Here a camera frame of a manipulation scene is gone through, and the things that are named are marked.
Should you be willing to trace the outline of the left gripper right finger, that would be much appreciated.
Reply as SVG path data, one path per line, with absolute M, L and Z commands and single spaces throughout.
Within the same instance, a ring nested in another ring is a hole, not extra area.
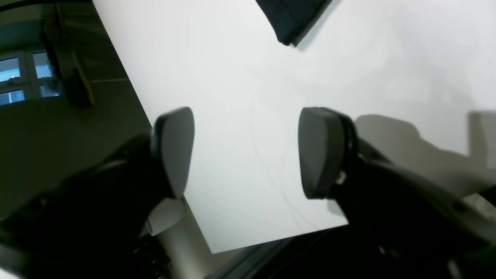
M 308 199 L 334 198 L 358 158 L 352 119 L 325 107 L 305 107 L 298 126 L 301 183 Z

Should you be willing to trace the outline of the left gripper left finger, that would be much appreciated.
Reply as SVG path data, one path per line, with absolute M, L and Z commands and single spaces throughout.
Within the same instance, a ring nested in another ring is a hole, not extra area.
M 180 107 L 160 115 L 151 132 L 151 157 L 163 168 L 170 196 L 182 198 L 188 183 L 195 121 L 189 107 Z

